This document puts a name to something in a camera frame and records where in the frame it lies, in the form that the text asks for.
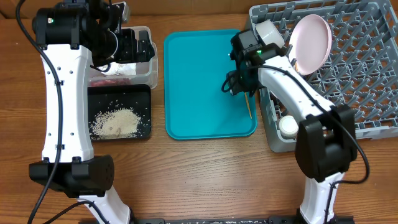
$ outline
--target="gray plastic crate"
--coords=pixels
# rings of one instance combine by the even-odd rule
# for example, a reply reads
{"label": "gray plastic crate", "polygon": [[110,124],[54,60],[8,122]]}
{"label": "gray plastic crate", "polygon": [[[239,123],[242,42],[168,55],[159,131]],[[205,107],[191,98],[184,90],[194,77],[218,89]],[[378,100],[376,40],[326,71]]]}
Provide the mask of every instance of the gray plastic crate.
{"label": "gray plastic crate", "polygon": [[[398,19],[388,0],[307,0],[253,6],[247,29],[270,19],[288,43],[297,23],[309,14],[326,20],[333,36],[324,66],[306,76],[311,86],[336,105],[356,110],[357,139],[398,136]],[[288,52],[291,46],[284,49]],[[288,111],[265,88],[260,91],[267,140],[275,152],[293,151],[295,139],[284,139],[278,120]]]}

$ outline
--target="white container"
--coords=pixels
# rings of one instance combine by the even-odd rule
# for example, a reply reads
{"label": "white container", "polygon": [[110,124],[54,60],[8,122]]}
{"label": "white container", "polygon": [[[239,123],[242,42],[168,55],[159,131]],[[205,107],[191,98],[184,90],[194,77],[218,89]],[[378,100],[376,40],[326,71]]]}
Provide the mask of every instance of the white container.
{"label": "white container", "polygon": [[113,86],[113,85],[132,85],[132,84],[146,84],[151,89],[157,86],[158,76],[158,62],[157,62],[157,49],[155,43],[152,42],[150,35],[150,29],[146,26],[139,27],[123,27],[123,29],[132,29],[135,32],[136,40],[139,40],[138,32],[141,30],[148,31],[149,40],[155,50],[155,56],[153,56],[149,62],[132,63],[135,64],[135,74],[132,75],[104,75],[101,72],[91,69],[89,77],[89,87],[95,86]]}

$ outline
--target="blue tray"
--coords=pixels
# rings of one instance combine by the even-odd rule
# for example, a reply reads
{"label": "blue tray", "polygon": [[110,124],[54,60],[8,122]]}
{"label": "blue tray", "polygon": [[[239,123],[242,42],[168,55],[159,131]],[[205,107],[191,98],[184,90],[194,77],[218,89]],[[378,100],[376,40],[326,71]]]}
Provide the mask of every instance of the blue tray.
{"label": "blue tray", "polygon": [[231,38],[239,30],[176,32],[164,43],[165,118],[174,139],[241,137],[257,128],[254,97],[223,93],[226,74],[235,70],[229,59]]}

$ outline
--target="pink object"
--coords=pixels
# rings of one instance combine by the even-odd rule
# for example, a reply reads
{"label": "pink object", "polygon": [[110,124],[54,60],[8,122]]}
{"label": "pink object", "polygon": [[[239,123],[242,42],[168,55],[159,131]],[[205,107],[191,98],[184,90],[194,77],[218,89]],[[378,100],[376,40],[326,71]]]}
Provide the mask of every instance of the pink object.
{"label": "pink object", "polygon": [[308,75],[317,71],[327,60],[331,49],[331,30],[318,15],[304,17],[293,30],[289,59],[297,60],[297,71]]}

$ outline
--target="black container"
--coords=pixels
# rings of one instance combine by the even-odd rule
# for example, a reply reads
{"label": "black container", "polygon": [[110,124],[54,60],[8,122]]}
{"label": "black container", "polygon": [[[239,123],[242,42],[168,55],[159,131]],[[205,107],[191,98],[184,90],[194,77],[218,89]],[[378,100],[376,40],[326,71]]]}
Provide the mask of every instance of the black container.
{"label": "black container", "polygon": [[141,117],[137,132],[131,138],[109,138],[110,139],[146,139],[151,131],[151,108],[150,88],[148,85],[121,85],[100,86],[88,88],[88,121],[89,132],[92,141],[98,140],[93,134],[90,125],[94,123],[95,116],[99,113],[111,112],[121,108],[133,110]]}

